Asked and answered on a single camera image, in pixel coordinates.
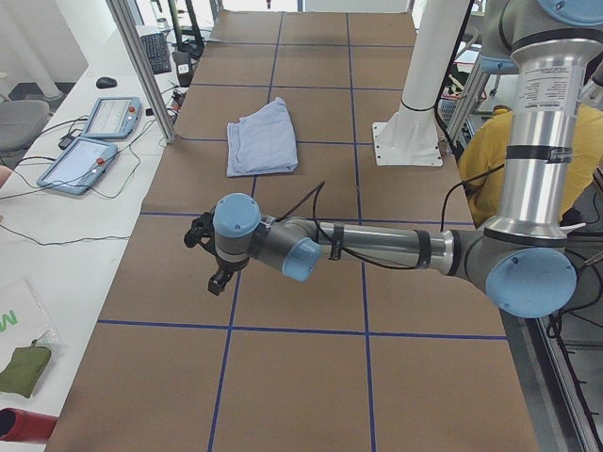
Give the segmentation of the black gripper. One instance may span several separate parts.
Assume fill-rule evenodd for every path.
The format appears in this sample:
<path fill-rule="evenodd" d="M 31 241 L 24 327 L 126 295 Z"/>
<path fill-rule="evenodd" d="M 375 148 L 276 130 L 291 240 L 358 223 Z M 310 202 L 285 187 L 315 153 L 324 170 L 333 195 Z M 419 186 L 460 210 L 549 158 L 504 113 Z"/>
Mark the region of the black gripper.
<path fill-rule="evenodd" d="M 211 294 L 219 296 L 225 290 L 227 284 L 232 280 L 234 273 L 241 271 L 248 265 L 248 259 L 230 262 L 217 257 L 216 262 L 218 270 L 209 278 L 207 290 Z"/>

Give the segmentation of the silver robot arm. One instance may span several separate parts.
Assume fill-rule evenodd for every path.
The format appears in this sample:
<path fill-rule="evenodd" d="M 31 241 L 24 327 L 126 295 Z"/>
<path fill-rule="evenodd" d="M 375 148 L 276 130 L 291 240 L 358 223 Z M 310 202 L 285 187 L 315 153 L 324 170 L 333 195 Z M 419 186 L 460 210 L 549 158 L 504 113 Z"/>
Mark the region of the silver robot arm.
<path fill-rule="evenodd" d="M 490 2 L 482 54 L 511 61 L 518 70 L 497 213 L 477 231 L 429 234 L 273 218 L 250 196 L 230 194 L 217 202 L 200 239 L 218 265 L 209 291 L 222 292 L 253 259 L 303 282 L 321 255 L 337 260 L 349 254 L 385 268 L 433 268 L 467 280 L 518 317 L 561 309 L 578 275 L 565 256 L 558 217 L 579 106 L 601 91 L 584 73 L 601 49 L 598 1 Z"/>
<path fill-rule="evenodd" d="M 472 4 L 467 0 L 426 2 L 402 92 L 400 112 L 423 114 L 433 108 Z"/>

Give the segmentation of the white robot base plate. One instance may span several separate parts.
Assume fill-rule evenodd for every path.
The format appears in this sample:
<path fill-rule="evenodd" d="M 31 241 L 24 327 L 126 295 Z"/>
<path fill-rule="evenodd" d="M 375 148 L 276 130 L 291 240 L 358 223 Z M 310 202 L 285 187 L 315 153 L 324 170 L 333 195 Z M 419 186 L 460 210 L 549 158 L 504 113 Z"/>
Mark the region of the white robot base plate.
<path fill-rule="evenodd" d="M 375 160 L 378 166 L 420 166 L 441 167 L 443 159 L 438 148 L 438 138 L 434 127 L 426 136 L 419 134 L 420 127 L 413 126 L 409 132 L 400 124 L 394 124 L 392 132 L 388 122 L 374 122 L 371 126 Z"/>

